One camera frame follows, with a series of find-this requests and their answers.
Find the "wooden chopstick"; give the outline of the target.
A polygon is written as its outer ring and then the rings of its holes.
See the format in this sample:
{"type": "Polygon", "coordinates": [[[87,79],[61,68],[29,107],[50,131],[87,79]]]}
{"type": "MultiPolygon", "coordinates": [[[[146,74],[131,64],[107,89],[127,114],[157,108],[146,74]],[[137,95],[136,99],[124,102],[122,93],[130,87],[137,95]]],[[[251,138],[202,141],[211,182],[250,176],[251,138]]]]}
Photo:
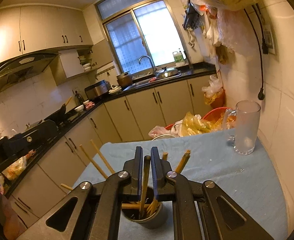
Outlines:
{"type": "Polygon", "coordinates": [[[65,185],[65,184],[60,184],[60,186],[63,187],[64,189],[69,190],[69,191],[72,191],[72,190],[73,190],[72,187],[70,187],[70,186],[68,186],[68,185],[65,185]]]}
{"type": "Polygon", "coordinates": [[[190,159],[190,154],[191,154],[191,150],[186,150],[186,152],[184,153],[183,157],[181,158],[178,166],[176,167],[176,170],[175,170],[176,173],[181,173],[183,171],[188,160],[190,159]]]}
{"type": "MultiPolygon", "coordinates": [[[[143,208],[147,209],[150,206],[150,204],[144,204],[143,208]]],[[[139,203],[123,203],[122,209],[140,209],[139,203]]]]}
{"type": "Polygon", "coordinates": [[[80,145],[80,149],[85,154],[85,156],[88,158],[88,160],[94,165],[94,167],[99,171],[99,173],[105,178],[108,178],[108,175],[103,171],[103,169],[89,156],[89,154],[85,151],[84,147],[80,145]]]}
{"type": "Polygon", "coordinates": [[[97,147],[97,145],[94,143],[93,140],[90,140],[91,145],[97,150],[97,153],[99,155],[99,157],[101,158],[101,160],[104,162],[104,164],[106,165],[106,167],[108,168],[108,170],[114,174],[115,170],[112,168],[112,166],[110,165],[110,163],[107,161],[107,159],[104,157],[104,155],[101,153],[101,151],[99,150],[99,148],[97,147]]]}
{"type": "Polygon", "coordinates": [[[163,152],[162,159],[167,160],[168,159],[168,152],[163,152]]]}
{"type": "Polygon", "coordinates": [[[148,181],[149,181],[150,161],[151,161],[151,157],[149,155],[146,155],[144,157],[144,163],[143,163],[143,182],[142,182],[142,191],[141,191],[141,199],[140,199],[140,206],[139,206],[139,219],[142,219],[144,215],[144,205],[145,205],[146,193],[147,193],[148,181]]]}

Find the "beige lower kitchen cabinets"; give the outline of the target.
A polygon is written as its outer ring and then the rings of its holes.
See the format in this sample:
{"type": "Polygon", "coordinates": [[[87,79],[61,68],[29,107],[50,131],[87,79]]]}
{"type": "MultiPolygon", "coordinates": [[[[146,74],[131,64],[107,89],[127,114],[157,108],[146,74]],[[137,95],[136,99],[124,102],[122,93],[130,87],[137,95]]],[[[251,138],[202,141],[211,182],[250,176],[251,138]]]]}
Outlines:
{"type": "Polygon", "coordinates": [[[95,157],[112,142],[149,140],[156,126],[167,126],[186,113],[205,115],[202,87],[209,76],[149,88],[102,103],[86,114],[50,150],[40,156],[12,191],[9,201],[24,226],[31,226],[66,194],[95,157]]]}

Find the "beige kitchen cabinets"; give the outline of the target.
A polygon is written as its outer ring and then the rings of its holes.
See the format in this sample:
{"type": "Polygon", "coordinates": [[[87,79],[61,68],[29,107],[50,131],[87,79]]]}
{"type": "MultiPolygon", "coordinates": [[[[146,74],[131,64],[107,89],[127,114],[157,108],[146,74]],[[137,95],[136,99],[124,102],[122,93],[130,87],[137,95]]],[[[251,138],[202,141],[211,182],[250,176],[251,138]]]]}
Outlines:
{"type": "Polygon", "coordinates": [[[112,142],[149,140],[156,126],[167,126],[186,113],[205,115],[202,87],[209,76],[149,88],[102,103],[86,114],[50,150],[40,156],[12,191],[9,201],[24,226],[31,226],[66,194],[95,157],[112,142]]]}
{"type": "Polygon", "coordinates": [[[0,67],[26,54],[92,44],[79,10],[45,5],[0,10],[0,67]]]}

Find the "beige upper kitchen cabinets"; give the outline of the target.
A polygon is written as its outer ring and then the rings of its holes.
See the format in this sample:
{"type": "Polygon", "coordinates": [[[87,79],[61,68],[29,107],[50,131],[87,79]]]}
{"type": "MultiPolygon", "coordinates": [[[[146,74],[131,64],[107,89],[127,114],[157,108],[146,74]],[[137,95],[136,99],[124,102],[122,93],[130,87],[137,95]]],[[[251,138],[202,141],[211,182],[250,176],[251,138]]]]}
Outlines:
{"type": "Polygon", "coordinates": [[[0,67],[26,54],[92,44],[79,10],[45,5],[0,10],[0,67]]]}

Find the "kitchen window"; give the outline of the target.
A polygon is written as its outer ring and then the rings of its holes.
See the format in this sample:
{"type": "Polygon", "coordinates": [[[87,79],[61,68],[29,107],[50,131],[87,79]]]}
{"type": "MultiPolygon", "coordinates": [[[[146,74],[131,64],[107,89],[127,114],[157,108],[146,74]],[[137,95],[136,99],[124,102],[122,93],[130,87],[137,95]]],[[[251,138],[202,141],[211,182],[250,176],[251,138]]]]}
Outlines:
{"type": "Polygon", "coordinates": [[[182,35],[166,0],[101,0],[95,5],[120,72],[175,66],[182,35]]]}

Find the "plastic bags on counter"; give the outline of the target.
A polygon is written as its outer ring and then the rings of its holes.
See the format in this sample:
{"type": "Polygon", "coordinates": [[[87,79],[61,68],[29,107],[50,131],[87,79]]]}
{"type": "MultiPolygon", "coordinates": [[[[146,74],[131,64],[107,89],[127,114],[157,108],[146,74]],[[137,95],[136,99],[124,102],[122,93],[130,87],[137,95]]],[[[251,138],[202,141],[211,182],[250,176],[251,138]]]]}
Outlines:
{"type": "Polygon", "coordinates": [[[4,183],[5,178],[8,180],[15,180],[21,173],[26,169],[27,161],[35,154],[34,150],[31,150],[27,155],[19,158],[9,167],[5,168],[3,172],[0,173],[0,183],[4,183]]]}

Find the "wooden chopstick in cup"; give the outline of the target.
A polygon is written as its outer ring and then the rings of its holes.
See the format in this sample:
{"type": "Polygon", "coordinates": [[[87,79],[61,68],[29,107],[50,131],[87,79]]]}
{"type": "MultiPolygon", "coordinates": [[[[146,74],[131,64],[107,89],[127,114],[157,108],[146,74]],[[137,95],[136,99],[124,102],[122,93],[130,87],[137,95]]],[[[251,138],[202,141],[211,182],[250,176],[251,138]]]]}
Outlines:
{"type": "Polygon", "coordinates": [[[68,185],[65,185],[65,184],[60,184],[60,186],[63,187],[64,189],[69,190],[69,191],[72,191],[72,190],[73,190],[72,187],[70,187],[70,186],[68,186],[68,185]]]}
{"type": "Polygon", "coordinates": [[[101,151],[99,150],[99,148],[97,147],[97,145],[94,143],[93,140],[90,140],[91,145],[97,150],[97,153],[99,155],[99,157],[101,158],[101,160],[104,162],[104,164],[106,165],[106,167],[108,168],[108,170],[114,174],[115,170],[112,168],[112,166],[110,165],[110,163],[107,161],[107,159],[104,157],[104,155],[101,153],[101,151]]]}
{"type": "Polygon", "coordinates": [[[176,170],[175,170],[176,173],[181,173],[183,171],[188,160],[190,159],[190,154],[191,154],[191,150],[186,150],[186,152],[184,153],[183,157],[181,158],[178,166],[176,167],[176,170]]]}
{"type": "Polygon", "coordinates": [[[85,154],[85,156],[88,158],[88,160],[94,165],[94,167],[99,171],[99,173],[105,178],[108,178],[108,175],[103,171],[103,169],[89,156],[89,154],[85,151],[84,147],[80,145],[80,149],[85,154]]]}
{"type": "Polygon", "coordinates": [[[168,152],[163,152],[162,159],[167,160],[168,159],[168,152]]]}

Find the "dark green utensil holder cup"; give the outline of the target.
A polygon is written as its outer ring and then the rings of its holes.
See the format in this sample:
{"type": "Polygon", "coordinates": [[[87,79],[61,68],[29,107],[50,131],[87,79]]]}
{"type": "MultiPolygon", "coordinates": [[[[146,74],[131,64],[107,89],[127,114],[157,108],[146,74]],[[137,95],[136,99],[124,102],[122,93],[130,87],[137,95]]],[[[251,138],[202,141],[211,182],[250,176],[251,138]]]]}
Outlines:
{"type": "Polygon", "coordinates": [[[166,207],[159,203],[155,212],[152,215],[148,215],[147,213],[147,205],[150,205],[154,198],[154,191],[151,187],[148,186],[146,199],[145,199],[145,210],[144,216],[139,217],[139,207],[135,207],[134,209],[125,208],[122,209],[122,213],[128,220],[138,223],[141,226],[147,229],[157,229],[165,224],[168,219],[168,211],[166,207]]]}

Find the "yellow plastic bag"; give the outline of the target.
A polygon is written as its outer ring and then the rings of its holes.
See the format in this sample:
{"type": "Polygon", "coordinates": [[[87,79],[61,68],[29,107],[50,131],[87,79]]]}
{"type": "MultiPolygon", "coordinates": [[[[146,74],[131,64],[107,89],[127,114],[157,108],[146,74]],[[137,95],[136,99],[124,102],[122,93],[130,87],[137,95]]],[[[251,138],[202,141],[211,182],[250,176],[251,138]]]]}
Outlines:
{"type": "Polygon", "coordinates": [[[221,113],[213,120],[208,121],[200,118],[199,115],[192,115],[188,112],[182,119],[180,137],[222,131],[223,117],[224,115],[221,113]]]}

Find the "black wok pan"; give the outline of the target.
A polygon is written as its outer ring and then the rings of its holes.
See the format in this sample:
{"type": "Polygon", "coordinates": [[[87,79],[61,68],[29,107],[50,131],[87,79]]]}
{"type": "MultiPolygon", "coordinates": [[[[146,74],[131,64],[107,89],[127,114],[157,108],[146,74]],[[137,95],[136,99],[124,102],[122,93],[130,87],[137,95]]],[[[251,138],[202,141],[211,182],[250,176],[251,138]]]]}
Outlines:
{"type": "Polygon", "coordinates": [[[63,122],[64,115],[66,113],[66,108],[68,103],[71,101],[72,97],[70,96],[69,99],[54,113],[52,113],[50,116],[46,117],[44,121],[51,120],[53,121],[57,126],[63,122]]]}

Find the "red plastic basket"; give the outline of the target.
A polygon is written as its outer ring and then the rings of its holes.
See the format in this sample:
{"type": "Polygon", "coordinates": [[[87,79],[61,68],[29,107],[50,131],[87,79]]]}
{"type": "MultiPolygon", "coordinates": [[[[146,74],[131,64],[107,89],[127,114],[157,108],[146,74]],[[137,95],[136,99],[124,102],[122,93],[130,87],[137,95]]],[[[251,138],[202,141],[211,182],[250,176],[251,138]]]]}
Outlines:
{"type": "MultiPolygon", "coordinates": [[[[214,106],[214,108],[211,111],[209,111],[207,114],[205,114],[205,116],[199,115],[200,118],[210,121],[216,118],[221,113],[225,115],[225,112],[227,110],[230,110],[230,108],[224,106],[224,101],[225,101],[225,91],[223,91],[223,93],[219,96],[214,96],[214,101],[213,100],[211,101],[212,103],[211,106],[214,106]]],[[[167,126],[165,129],[171,132],[180,132],[181,124],[182,124],[182,120],[167,126]]]]}

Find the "light blue table cloth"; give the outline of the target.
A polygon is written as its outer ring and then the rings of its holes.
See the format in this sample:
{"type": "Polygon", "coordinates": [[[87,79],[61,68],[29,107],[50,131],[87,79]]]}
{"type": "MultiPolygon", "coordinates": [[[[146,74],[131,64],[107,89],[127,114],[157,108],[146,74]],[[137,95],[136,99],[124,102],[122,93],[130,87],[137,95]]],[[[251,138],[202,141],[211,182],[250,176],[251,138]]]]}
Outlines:
{"type": "Polygon", "coordinates": [[[182,172],[187,179],[200,183],[214,181],[273,239],[287,238],[286,201],[272,161],[259,140],[250,155],[234,152],[222,131],[150,141],[108,142],[100,150],[113,169],[120,171],[135,156],[138,146],[143,148],[144,155],[150,154],[152,147],[157,147],[160,154],[167,152],[172,168],[190,150],[190,159],[182,172]]]}

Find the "black range hood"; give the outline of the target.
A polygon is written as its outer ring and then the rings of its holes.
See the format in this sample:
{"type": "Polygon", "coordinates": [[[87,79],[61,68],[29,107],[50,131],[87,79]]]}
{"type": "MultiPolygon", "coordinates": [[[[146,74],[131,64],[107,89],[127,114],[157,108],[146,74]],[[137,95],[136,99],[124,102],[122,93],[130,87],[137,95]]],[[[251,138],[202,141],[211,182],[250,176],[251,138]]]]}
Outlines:
{"type": "Polygon", "coordinates": [[[57,56],[57,53],[35,52],[7,61],[0,67],[0,93],[44,72],[57,56]]]}

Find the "steel rice cooker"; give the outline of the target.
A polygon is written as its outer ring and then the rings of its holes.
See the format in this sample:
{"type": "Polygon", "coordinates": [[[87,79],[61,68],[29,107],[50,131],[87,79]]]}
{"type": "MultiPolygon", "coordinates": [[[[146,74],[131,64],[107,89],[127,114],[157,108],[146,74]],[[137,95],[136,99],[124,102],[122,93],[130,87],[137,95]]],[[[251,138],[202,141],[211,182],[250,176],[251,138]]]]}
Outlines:
{"type": "Polygon", "coordinates": [[[88,100],[94,100],[95,98],[99,98],[104,94],[107,94],[111,88],[111,85],[106,80],[101,80],[96,82],[93,85],[90,85],[85,88],[85,93],[88,100]]]}

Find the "brown clay pot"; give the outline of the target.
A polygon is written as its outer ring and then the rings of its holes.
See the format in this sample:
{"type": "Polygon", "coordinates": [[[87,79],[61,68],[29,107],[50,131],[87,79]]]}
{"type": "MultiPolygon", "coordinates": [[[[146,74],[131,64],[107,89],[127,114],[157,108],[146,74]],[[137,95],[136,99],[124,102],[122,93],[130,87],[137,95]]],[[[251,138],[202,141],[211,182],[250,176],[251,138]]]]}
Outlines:
{"type": "Polygon", "coordinates": [[[129,87],[133,84],[132,77],[129,72],[124,72],[117,76],[117,82],[122,88],[129,87]]]}

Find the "clear glass mug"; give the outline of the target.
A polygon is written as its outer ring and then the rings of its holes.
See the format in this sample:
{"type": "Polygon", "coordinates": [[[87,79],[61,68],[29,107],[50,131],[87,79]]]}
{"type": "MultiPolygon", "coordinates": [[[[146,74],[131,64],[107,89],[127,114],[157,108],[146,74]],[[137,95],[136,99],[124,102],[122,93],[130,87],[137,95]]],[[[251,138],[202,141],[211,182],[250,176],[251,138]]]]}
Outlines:
{"type": "Polygon", "coordinates": [[[251,154],[256,145],[261,106],[255,101],[243,100],[236,104],[236,109],[225,111],[222,129],[227,144],[233,146],[240,155],[251,154]],[[227,119],[235,118],[234,128],[227,128],[227,119]]]}

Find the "steel pot lid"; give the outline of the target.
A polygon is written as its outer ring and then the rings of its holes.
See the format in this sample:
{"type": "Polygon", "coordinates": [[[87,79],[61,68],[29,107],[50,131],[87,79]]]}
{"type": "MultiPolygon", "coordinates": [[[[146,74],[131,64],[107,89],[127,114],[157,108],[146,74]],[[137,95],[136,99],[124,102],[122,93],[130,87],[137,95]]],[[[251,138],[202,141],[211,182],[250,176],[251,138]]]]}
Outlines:
{"type": "Polygon", "coordinates": [[[163,67],[161,70],[158,70],[156,72],[156,78],[165,79],[167,77],[176,76],[178,74],[180,74],[180,71],[175,67],[170,67],[170,68],[163,67]]]}

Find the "green detergent bottle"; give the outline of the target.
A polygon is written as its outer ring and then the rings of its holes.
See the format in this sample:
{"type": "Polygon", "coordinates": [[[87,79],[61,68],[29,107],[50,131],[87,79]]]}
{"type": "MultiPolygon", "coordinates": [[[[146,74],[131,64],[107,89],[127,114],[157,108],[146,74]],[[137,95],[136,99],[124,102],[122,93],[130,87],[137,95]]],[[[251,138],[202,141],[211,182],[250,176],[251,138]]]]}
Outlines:
{"type": "Polygon", "coordinates": [[[174,51],[172,53],[174,57],[174,62],[176,67],[182,67],[186,64],[186,59],[184,58],[184,53],[179,49],[178,51],[174,51]]]}

